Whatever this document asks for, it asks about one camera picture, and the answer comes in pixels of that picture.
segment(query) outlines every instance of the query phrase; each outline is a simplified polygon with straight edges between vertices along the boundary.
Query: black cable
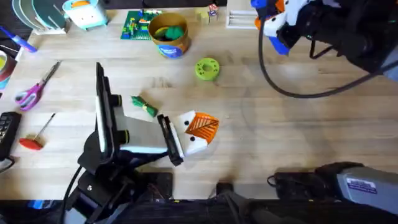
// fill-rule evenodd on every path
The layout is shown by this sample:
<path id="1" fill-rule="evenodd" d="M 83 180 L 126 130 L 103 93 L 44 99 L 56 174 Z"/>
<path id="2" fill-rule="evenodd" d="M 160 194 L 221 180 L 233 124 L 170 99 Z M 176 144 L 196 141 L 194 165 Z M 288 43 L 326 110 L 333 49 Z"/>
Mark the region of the black cable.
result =
<path id="1" fill-rule="evenodd" d="M 77 176 L 79 175 L 80 171 L 81 171 L 81 166 L 79 166 L 79 168 L 77 168 L 75 174 L 73 175 L 72 179 L 70 180 L 67 191 L 65 192 L 65 195 L 63 196 L 62 206 L 61 206 L 61 214 L 60 214 L 60 219 L 58 220 L 58 224 L 63 224 L 63 218 L 65 217 L 65 209 L 67 206 L 67 200 L 69 197 L 69 193 L 70 193 L 70 190 L 72 189 L 72 185 L 73 185 L 73 183 L 75 183 L 75 180 L 76 180 Z"/>
<path id="2" fill-rule="evenodd" d="M 269 77 L 269 74 L 267 73 L 266 67 L 264 65 L 264 58 L 262 55 L 262 39 L 264 38 L 263 35 L 263 30 L 264 30 L 264 23 L 265 23 L 266 18 L 262 18 L 261 19 L 261 26 L 260 26 L 260 33 L 259 33 L 259 60 L 260 60 L 260 67 L 261 67 L 261 71 L 262 74 L 264 75 L 264 78 L 266 78 L 267 82 L 269 83 L 269 85 L 271 87 L 273 87 L 274 90 L 276 90 L 278 93 L 283 94 L 285 96 L 289 96 L 289 97 L 293 97 L 293 98 L 301 98 L 301 99 L 311 99 L 311 98 L 321 98 L 321 97 L 326 97 L 326 96 L 331 96 L 334 94 L 338 94 L 341 93 L 343 91 L 349 90 L 352 87 L 358 86 L 378 75 L 383 74 L 384 72 L 398 66 L 398 60 L 396 60 L 395 62 L 392 62 L 382 68 L 380 68 L 378 71 L 369 73 L 353 82 L 350 82 L 346 85 L 343 85 L 341 87 L 335 88 L 333 90 L 328 90 L 328 91 L 324 91 L 322 93 L 314 93 L 314 94 L 298 94 L 298 93 L 292 93 L 289 91 L 285 91 L 281 88 L 279 88 L 279 86 L 277 86 Z"/>
<path id="3" fill-rule="evenodd" d="M 6 157 L 4 160 L 8 159 L 10 161 L 10 164 L 8 166 L 6 166 L 5 168 L 0 170 L 0 174 L 2 174 L 3 172 L 7 171 L 8 169 L 10 169 L 14 164 L 15 164 L 15 160 L 11 157 Z"/>
<path id="4" fill-rule="evenodd" d="M 270 186 L 273 187 L 273 188 L 276 188 L 276 184 L 273 184 L 273 183 L 270 182 L 271 179 L 274 179 L 274 183 L 275 183 L 275 176 L 274 176 L 274 175 L 270 175 L 270 176 L 267 178 L 267 183 L 268 183 L 268 185 L 270 185 Z"/>
<path id="5" fill-rule="evenodd" d="M 318 59 L 318 58 L 322 57 L 323 55 L 325 55 L 326 53 L 328 53 L 329 51 L 331 51 L 332 49 L 335 48 L 335 46 L 331 45 L 331 46 L 323 49 L 321 52 L 317 53 L 316 55 L 314 55 L 315 42 L 316 42 L 315 39 L 311 40 L 310 59 Z"/>
<path id="6" fill-rule="evenodd" d="M 223 194 L 223 196 L 224 196 L 224 198 L 225 198 L 225 200 L 226 200 L 226 202 L 227 202 L 227 204 L 228 204 L 229 209 L 230 209 L 231 212 L 232 212 L 232 215 L 233 215 L 234 220 L 235 220 L 235 224 L 241 224 L 241 221 L 240 221 L 240 219 L 239 219 L 239 215 L 238 215 L 238 213 L 236 212 L 236 210 L 235 210 L 235 208 L 234 208 L 234 205 L 233 205 L 231 199 L 229 198 L 229 196 L 228 196 L 227 194 Z"/>

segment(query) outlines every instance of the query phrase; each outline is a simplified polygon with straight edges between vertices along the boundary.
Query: scissor blade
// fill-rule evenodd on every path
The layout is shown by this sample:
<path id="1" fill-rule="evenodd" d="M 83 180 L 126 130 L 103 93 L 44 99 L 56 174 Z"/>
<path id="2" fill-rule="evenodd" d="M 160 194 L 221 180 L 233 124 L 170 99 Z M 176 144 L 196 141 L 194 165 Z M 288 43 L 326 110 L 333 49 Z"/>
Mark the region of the scissor blade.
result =
<path id="1" fill-rule="evenodd" d="M 45 78 L 42 80 L 43 84 L 46 84 L 47 81 L 51 78 L 51 76 L 57 71 L 58 67 L 60 66 L 61 61 L 58 61 L 53 65 L 50 69 L 50 71 L 46 74 Z"/>

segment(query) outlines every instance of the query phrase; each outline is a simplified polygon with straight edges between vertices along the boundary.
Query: scissors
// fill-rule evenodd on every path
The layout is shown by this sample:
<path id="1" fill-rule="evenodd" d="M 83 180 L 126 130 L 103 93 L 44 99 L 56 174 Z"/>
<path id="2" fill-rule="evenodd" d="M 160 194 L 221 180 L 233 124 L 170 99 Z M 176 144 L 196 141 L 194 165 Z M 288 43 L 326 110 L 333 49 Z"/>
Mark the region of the scissors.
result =
<path id="1" fill-rule="evenodd" d="M 42 97 L 42 91 L 45 86 L 45 84 L 48 82 L 48 80 L 51 78 L 51 76 L 55 73 L 57 68 L 59 67 L 61 61 L 57 62 L 55 65 L 52 66 L 50 71 L 47 72 L 47 74 L 44 76 L 44 78 L 39 82 L 36 83 L 32 88 L 20 92 L 16 97 L 15 101 L 17 104 L 21 106 L 22 111 L 27 111 L 32 109 L 37 102 L 39 102 L 40 98 Z"/>

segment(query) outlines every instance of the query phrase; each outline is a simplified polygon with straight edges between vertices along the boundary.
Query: metal rod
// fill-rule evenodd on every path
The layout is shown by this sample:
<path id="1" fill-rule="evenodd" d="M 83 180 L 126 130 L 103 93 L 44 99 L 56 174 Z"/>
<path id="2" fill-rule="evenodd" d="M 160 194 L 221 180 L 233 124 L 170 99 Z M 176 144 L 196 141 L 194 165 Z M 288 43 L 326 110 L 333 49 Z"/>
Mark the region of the metal rod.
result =
<path id="1" fill-rule="evenodd" d="M 36 134 L 35 138 L 33 140 L 36 140 L 36 138 L 43 133 L 44 129 L 49 125 L 50 121 L 52 118 L 55 116 L 55 113 L 51 115 L 51 118 L 47 121 L 47 123 L 43 126 L 43 128 L 39 131 L 38 134 Z"/>

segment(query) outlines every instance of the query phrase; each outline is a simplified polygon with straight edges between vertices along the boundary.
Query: green lego plate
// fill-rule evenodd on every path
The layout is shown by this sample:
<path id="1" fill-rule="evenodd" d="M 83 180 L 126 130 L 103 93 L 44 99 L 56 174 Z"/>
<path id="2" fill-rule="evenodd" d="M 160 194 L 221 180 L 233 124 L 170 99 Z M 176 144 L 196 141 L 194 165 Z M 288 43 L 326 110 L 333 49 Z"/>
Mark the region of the green lego plate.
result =
<path id="1" fill-rule="evenodd" d="M 129 11 L 124 22 L 122 40 L 150 40 L 148 26 L 150 21 L 162 13 L 160 10 Z"/>

